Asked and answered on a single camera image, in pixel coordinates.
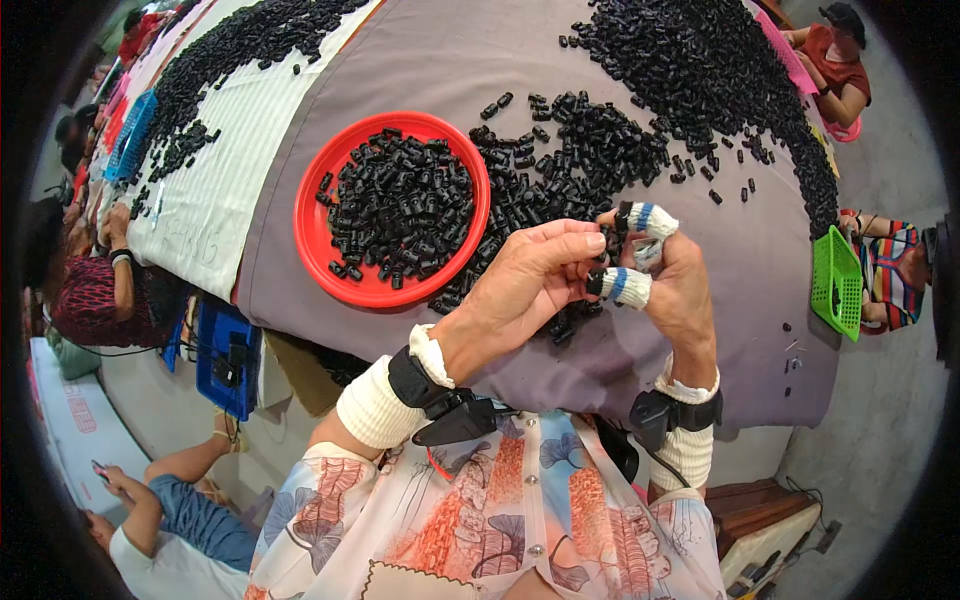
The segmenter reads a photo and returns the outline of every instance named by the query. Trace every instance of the smartphone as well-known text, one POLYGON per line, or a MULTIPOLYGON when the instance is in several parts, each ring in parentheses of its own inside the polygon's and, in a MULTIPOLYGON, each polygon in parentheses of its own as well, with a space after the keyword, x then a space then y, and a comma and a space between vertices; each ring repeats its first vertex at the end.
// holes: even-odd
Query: smartphone
POLYGON ((90 464, 93 466, 93 472, 97 473, 97 477, 100 477, 104 483, 109 484, 110 478, 107 477, 107 468, 97 461, 90 461, 90 464))

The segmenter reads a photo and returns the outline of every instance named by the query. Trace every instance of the striped clothing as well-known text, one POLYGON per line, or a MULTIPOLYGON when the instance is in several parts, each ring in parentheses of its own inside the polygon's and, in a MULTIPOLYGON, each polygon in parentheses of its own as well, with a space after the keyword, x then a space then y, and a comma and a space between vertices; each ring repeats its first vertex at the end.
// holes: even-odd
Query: striped clothing
MULTIPOLYGON (((863 287, 870 300, 887 306, 889 325, 880 329, 900 329, 920 318, 924 286, 911 285, 905 275, 904 258, 920 243, 920 232, 904 221, 891 221, 888 237, 864 239, 859 248, 863 287)), ((864 325, 876 333, 876 324, 864 325)))

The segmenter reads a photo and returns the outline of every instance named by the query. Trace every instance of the table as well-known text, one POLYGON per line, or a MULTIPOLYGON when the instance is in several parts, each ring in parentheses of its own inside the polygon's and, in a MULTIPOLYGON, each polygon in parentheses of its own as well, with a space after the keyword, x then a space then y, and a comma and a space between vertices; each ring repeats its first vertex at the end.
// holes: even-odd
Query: table
MULTIPOLYGON (((631 105, 630 92, 587 52, 558 46, 557 35, 590 14, 586 3, 552 0, 385 4, 306 92, 283 136, 247 236, 237 281, 241 311, 254 324, 370 361, 406 344, 414 324, 436 322, 440 316, 425 303, 371 311, 321 289, 303 268, 291 231, 300 178, 323 144, 358 119, 421 110, 466 132, 482 123, 480 110, 508 90, 517 100, 487 122, 502 137, 518 137, 534 125, 523 101, 529 91, 552 99, 585 89, 591 101, 613 101, 646 124, 654 115, 631 105)), ((544 125, 551 134, 557 128, 544 125)), ((739 139, 734 144, 740 147, 739 139)), ((557 147, 554 136, 545 148, 557 147)), ((699 175, 683 185, 660 176, 649 189, 638 185, 616 199, 661 204, 704 250, 725 424, 815 426, 829 404, 839 338, 808 308, 809 220, 799 184, 789 154, 779 147, 772 167, 753 160, 738 165, 734 152, 719 149, 722 170, 712 188, 727 200, 720 206, 708 199, 710 185, 699 175), (749 177, 757 192, 742 204, 739 191, 749 177), (783 323, 792 325, 790 333, 783 323), (784 373, 794 356, 803 366, 784 373)), ((687 156, 674 141, 670 154, 687 156)), ((518 409, 562 404, 623 418, 636 394, 652 387, 668 351, 645 315, 608 305, 568 346, 535 339, 468 384, 518 409)))
MULTIPOLYGON (((207 0, 191 11, 131 70, 130 105, 153 85, 169 60, 223 18, 256 1, 207 0)), ((344 15, 340 27, 324 38, 323 57, 315 63, 308 65, 300 51, 293 50, 267 70, 261 71, 255 61, 244 65, 222 89, 208 91, 198 116, 210 132, 223 130, 217 143, 199 150, 192 168, 181 168, 158 183, 147 181, 151 169, 145 163, 139 185, 128 187, 120 199, 130 204, 143 187, 151 189, 146 202, 151 214, 133 221, 127 234, 138 262, 162 267, 231 300, 253 208, 280 140, 303 94, 380 2, 371 0, 344 15), (292 72, 295 63, 301 67, 298 76, 292 72), (163 206, 155 219, 161 195, 163 206)))

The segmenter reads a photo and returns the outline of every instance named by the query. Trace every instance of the pink plastic basket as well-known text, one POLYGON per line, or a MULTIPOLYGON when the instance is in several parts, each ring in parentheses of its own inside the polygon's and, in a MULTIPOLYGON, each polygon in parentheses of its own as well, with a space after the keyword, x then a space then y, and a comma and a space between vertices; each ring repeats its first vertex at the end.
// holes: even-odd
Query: pink plastic basket
POLYGON ((110 94, 107 109, 104 111, 106 116, 111 116, 116 110, 117 105, 120 104, 120 99, 127 93, 128 85, 130 85, 130 73, 124 73, 123 76, 120 77, 120 81, 117 82, 117 86, 113 89, 113 93, 110 94))
POLYGON ((817 85, 810 79, 810 75, 806 72, 804 64, 800 62, 800 59, 794 54, 793 48, 790 47, 790 42, 783 37, 783 34, 777 29, 774 22, 770 20, 770 15, 764 11, 760 11, 754 19, 759 21, 760 27, 763 28, 763 33, 767 36, 767 39, 770 40, 770 45, 774 47, 774 51, 777 53, 777 58, 780 59, 780 62, 786 67, 786 72, 790 76, 790 81, 793 82, 793 85, 803 94, 815 94, 817 92, 817 85))

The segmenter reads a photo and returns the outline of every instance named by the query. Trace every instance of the red plastic plate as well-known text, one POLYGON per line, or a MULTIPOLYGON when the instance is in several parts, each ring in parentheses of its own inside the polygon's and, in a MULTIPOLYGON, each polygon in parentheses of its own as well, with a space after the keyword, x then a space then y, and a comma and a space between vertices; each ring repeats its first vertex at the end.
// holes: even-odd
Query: red plastic plate
POLYGON ((487 214, 490 211, 490 180, 487 167, 470 140, 457 128, 443 119, 422 112, 400 110, 383 112, 357 121, 337 133, 314 156, 313 161, 297 190, 294 205, 294 239, 303 266, 334 298, 369 308, 389 308, 402 306, 426 298, 450 281, 470 259, 483 236, 487 226, 487 214), (362 265, 363 279, 353 281, 340 279, 332 274, 327 266, 331 260, 342 262, 340 251, 330 246, 329 229, 326 228, 326 207, 318 203, 315 195, 320 188, 320 180, 327 171, 333 174, 330 192, 337 187, 337 174, 350 160, 350 151, 366 142, 367 138, 380 133, 385 127, 395 127, 403 131, 403 136, 413 135, 426 141, 429 138, 445 138, 450 152, 460 157, 473 179, 473 221, 470 223, 467 241, 434 275, 417 281, 415 277, 403 280, 403 287, 395 290, 390 282, 376 278, 379 266, 362 265))

